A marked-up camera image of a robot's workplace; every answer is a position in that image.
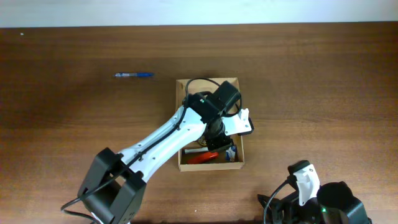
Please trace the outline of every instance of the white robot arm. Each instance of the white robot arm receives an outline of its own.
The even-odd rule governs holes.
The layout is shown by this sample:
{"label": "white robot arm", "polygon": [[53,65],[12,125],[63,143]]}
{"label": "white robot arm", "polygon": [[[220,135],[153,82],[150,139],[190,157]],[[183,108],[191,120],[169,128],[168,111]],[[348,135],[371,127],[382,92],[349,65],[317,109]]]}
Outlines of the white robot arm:
{"label": "white robot arm", "polygon": [[[203,136],[209,151],[223,151],[233,144],[230,135],[253,131],[249,110],[242,109],[242,104],[235,114],[227,113],[239,99],[239,91],[228,82],[214,93],[187,95],[183,106],[145,139],[117,154],[108,148],[97,154],[78,198],[61,210],[89,218],[93,223],[129,223],[141,206],[150,177],[182,147]],[[116,182],[119,176],[125,180],[122,186]],[[95,218],[65,210],[79,201]]]}

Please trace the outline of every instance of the cardboard box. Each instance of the cardboard box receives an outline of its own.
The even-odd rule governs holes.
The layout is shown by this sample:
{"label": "cardboard box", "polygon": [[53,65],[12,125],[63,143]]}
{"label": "cardboard box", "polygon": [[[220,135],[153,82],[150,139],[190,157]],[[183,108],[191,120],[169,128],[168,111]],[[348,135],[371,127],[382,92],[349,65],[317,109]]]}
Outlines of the cardboard box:
{"label": "cardboard box", "polygon": [[[216,81],[221,84],[224,81],[230,82],[237,89],[239,89],[238,78],[211,78],[211,80]],[[185,97],[185,85],[189,79],[186,80],[177,80],[177,91],[176,91],[176,109],[178,109],[182,105],[182,100]],[[211,82],[206,80],[195,80],[189,84],[189,93],[197,93],[199,91],[211,91],[214,92],[217,89],[217,86]],[[236,108],[231,109],[230,113],[236,112]],[[234,134],[231,136],[236,147],[237,147],[237,155],[235,157],[235,162],[228,162],[224,158],[224,154],[220,154],[220,156],[212,161],[209,161],[206,164],[187,164],[187,161],[198,154],[183,154],[182,150],[184,149],[198,149],[201,148],[197,142],[192,142],[191,144],[184,147],[182,150],[178,152],[178,167],[181,172],[184,171],[196,171],[196,170],[227,170],[227,169],[240,169],[244,165],[244,152],[243,152],[243,140],[242,136],[238,136]]]}

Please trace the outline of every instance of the red pliers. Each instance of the red pliers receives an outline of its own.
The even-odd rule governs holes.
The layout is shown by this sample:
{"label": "red pliers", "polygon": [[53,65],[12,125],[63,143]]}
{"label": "red pliers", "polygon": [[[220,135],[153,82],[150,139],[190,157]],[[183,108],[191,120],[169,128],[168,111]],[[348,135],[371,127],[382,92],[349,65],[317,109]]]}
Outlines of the red pliers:
{"label": "red pliers", "polygon": [[218,152],[206,152],[193,159],[188,160],[187,164],[202,164],[218,157]]}

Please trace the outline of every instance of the wooden table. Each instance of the wooden table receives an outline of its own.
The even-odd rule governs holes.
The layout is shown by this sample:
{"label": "wooden table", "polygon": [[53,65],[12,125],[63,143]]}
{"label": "wooden table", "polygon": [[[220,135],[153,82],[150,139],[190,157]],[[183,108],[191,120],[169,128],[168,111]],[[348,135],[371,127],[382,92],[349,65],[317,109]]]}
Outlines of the wooden table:
{"label": "wooden table", "polygon": [[260,220],[256,195],[308,159],[375,223],[398,222],[398,23],[1,29],[0,72],[1,224],[89,223],[59,208],[96,153],[157,129],[175,80],[194,77],[239,78],[256,127],[246,165],[181,173],[171,158],[136,221]]}

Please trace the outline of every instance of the pen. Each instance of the pen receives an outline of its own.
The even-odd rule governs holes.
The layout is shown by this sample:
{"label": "pen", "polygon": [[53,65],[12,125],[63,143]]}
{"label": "pen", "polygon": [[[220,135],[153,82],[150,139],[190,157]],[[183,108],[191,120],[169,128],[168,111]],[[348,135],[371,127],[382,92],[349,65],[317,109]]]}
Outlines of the pen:
{"label": "pen", "polygon": [[151,72],[137,72],[137,73],[124,73],[124,72],[119,72],[114,74],[114,77],[116,78],[127,78],[127,77],[151,77],[154,74]]}

